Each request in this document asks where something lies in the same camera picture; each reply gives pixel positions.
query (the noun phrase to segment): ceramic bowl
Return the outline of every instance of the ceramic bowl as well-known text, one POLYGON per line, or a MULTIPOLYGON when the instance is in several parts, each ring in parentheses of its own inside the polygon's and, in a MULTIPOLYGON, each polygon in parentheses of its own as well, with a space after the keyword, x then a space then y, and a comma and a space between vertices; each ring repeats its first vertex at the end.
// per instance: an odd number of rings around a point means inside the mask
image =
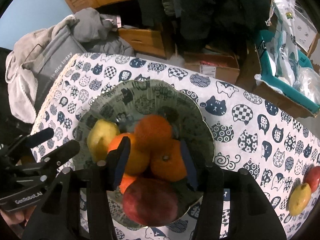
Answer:
MULTIPOLYGON (((133 132, 134 126, 144 115, 160 114, 172 125, 174 136, 183 138, 193 154, 202 154, 206 162, 214 159, 215 145, 210 128, 201 111, 187 94, 175 90, 160 80, 126 81, 110 87, 91 103, 90 110, 80 119, 76 136, 81 151, 73 158, 75 168, 83 169, 92 165, 86 138, 98 119, 118 124, 121 132, 133 132)), ((202 192, 191 192, 186 179, 172 183, 179 198, 179 217, 185 214, 202 197, 202 192)), ((108 192, 112 218, 131 228, 141 228, 129 220, 122 211, 122 195, 119 191, 108 192)))

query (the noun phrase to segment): finger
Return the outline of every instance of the finger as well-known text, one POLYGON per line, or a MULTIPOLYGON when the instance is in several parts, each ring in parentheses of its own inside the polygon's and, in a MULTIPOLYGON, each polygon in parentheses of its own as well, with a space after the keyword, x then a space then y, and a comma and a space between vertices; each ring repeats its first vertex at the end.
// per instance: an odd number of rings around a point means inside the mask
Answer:
POLYGON ((0 210, 0 213, 2 217, 4 218, 4 221, 9 225, 17 225, 24 221, 24 214, 22 211, 18 211, 12 214, 6 213, 2 210, 0 210))
POLYGON ((29 221, 32 213, 34 212, 35 208, 36 208, 36 206, 32 206, 32 207, 29 207, 29 208, 27 208, 27 209, 25 209, 25 210, 23 211, 24 218, 25 218, 25 220, 26 220, 25 225, 27 225, 27 223, 28 223, 28 221, 29 221))

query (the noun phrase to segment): red apple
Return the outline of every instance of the red apple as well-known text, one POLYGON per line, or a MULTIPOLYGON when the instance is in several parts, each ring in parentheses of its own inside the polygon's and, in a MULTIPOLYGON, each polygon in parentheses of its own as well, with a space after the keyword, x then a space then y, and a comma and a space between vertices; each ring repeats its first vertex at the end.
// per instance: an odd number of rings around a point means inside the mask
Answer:
POLYGON ((314 193, 320 182, 320 166, 313 167, 306 175, 304 181, 309 184, 311 192, 314 193))
POLYGON ((138 178, 124 192, 122 205, 128 218, 149 227, 170 224, 178 215, 174 189, 157 179, 138 178))

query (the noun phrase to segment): cardboard box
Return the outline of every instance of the cardboard box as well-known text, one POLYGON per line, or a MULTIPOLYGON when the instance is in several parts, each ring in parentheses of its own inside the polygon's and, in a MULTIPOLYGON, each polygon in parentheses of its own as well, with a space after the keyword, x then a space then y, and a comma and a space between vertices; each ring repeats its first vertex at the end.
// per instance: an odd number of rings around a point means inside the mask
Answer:
POLYGON ((236 55, 211 55, 204 53, 185 53, 184 68, 212 76, 231 84, 235 84, 240 73, 236 55), (209 62, 214 66, 201 67, 201 62, 209 62))
POLYGON ((316 116, 316 114, 313 114, 308 109, 292 101, 285 95, 275 92, 266 84, 262 83, 257 86, 254 75, 261 72, 259 54, 254 44, 248 44, 248 50, 249 54, 241 67, 241 72, 236 82, 238 87, 270 101, 281 110, 286 111, 293 118, 316 116))

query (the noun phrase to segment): table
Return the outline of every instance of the table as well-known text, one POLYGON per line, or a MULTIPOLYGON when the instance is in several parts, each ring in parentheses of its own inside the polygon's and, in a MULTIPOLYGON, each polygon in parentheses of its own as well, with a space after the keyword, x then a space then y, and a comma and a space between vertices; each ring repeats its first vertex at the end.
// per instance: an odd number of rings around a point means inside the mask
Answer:
MULTIPOLYGON (((77 125, 95 97, 126 80, 159 79, 183 91, 199 104, 216 144, 214 161, 224 169, 246 168, 270 200, 289 239, 307 219, 319 197, 312 194, 306 209, 291 217, 287 211, 292 189, 303 181, 310 165, 320 164, 320 140, 298 121, 257 95, 217 79, 172 65, 123 55, 75 55, 50 90, 32 133, 51 127, 54 138, 33 149, 36 160, 76 139, 85 138, 77 125)), ((74 168, 70 160, 65 166, 74 168)), ((87 226, 85 195, 81 195, 81 221, 87 226)), ((118 239, 189 239, 200 205, 160 228, 130 230, 115 222, 118 239)), ((221 235, 228 233, 229 209, 224 208, 221 235)))

